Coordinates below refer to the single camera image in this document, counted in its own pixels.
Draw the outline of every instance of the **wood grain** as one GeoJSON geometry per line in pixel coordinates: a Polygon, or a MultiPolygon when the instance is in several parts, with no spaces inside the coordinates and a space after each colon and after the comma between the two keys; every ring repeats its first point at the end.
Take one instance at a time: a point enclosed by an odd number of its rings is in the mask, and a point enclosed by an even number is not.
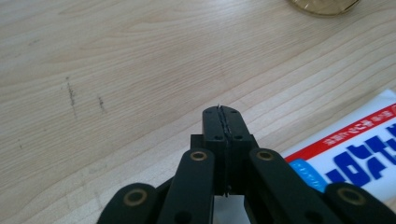
{"type": "MultiPolygon", "coordinates": [[[[174,174],[212,105],[282,151],[396,91],[396,3],[0,1],[0,222],[94,223],[174,174]]],[[[396,202],[388,205],[396,211],[396,202]]]]}

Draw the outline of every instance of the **wooden surface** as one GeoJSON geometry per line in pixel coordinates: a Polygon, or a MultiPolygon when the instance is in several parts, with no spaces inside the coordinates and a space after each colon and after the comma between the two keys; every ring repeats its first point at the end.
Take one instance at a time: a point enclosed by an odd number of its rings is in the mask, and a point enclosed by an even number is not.
{"type": "MultiPolygon", "coordinates": [[[[282,151],[396,91],[396,2],[0,1],[0,222],[94,223],[172,176],[212,105],[282,151]]],[[[396,203],[388,205],[396,211],[396,203]]]]}

